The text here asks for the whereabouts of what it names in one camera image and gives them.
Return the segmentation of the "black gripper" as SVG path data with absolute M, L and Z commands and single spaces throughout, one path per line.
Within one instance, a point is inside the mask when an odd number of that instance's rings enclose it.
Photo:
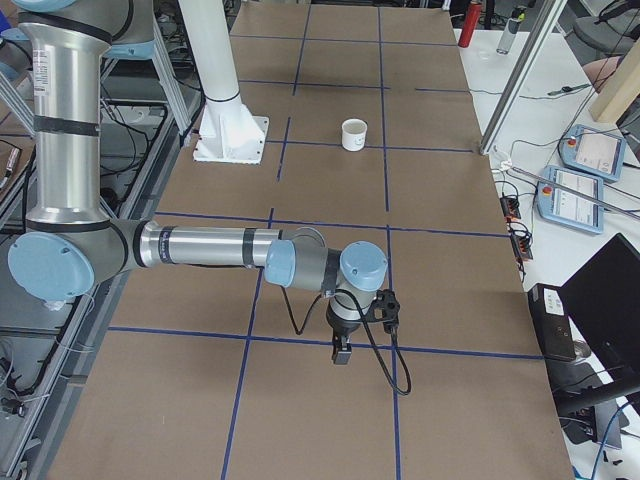
M 359 328 L 361 320 L 344 319 L 335 313 L 331 307 L 326 310 L 326 320 L 333 330 L 332 362 L 334 365 L 347 365 L 352 353 L 349 338 Z

